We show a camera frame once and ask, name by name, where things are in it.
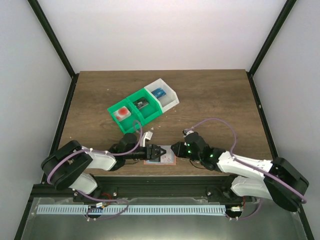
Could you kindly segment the white red credit card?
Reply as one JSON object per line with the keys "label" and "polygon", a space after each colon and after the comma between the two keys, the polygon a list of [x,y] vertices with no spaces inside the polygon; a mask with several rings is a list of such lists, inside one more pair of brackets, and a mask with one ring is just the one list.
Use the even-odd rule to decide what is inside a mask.
{"label": "white red credit card", "polygon": [[175,155],[171,150],[171,146],[170,145],[161,145],[160,147],[166,151],[166,154],[164,154],[160,157],[160,163],[161,164],[173,164],[175,161]]}

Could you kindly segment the green front plastic bin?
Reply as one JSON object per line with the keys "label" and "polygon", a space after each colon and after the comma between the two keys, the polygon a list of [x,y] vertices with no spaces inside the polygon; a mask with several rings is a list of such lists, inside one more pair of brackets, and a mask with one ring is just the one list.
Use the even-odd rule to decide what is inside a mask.
{"label": "green front plastic bin", "polygon": [[[131,116],[126,118],[125,120],[119,122],[114,116],[113,112],[118,110],[121,107],[127,107],[129,111],[131,112]],[[116,104],[110,106],[107,111],[110,113],[111,118],[116,122],[116,124],[119,126],[120,130],[126,134],[126,133],[134,133],[136,130],[134,127],[138,130],[140,127],[137,123],[137,121],[142,124],[142,114],[140,111],[135,107],[135,105],[128,100],[127,98],[117,102]]]}

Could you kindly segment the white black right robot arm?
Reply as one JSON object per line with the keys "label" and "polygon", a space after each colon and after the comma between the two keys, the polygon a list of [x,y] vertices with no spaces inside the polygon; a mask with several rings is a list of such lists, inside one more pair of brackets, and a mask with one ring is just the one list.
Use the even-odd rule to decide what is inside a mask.
{"label": "white black right robot arm", "polygon": [[223,198],[229,202],[238,197],[272,200],[279,207],[296,212],[307,202],[307,179],[285,158],[273,160],[240,156],[222,148],[211,147],[195,131],[183,132],[184,140],[171,146],[178,158],[198,161],[205,169],[235,175],[222,188]]}

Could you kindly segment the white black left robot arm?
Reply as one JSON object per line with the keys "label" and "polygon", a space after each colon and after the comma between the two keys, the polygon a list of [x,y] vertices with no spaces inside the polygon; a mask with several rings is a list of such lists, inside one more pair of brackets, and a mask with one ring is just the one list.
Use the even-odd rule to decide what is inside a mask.
{"label": "white black left robot arm", "polygon": [[41,169],[47,176],[47,182],[56,190],[79,190],[89,201],[97,202],[102,196],[102,189],[85,170],[114,172],[122,168],[127,160],[158,162],[167,150],[156,144],[147,144],[151,137],[150,131],[143,133],[140,139],[133,133],[126,133],[107,151],[87,148],[72,140],[48,156],[41,163]]}

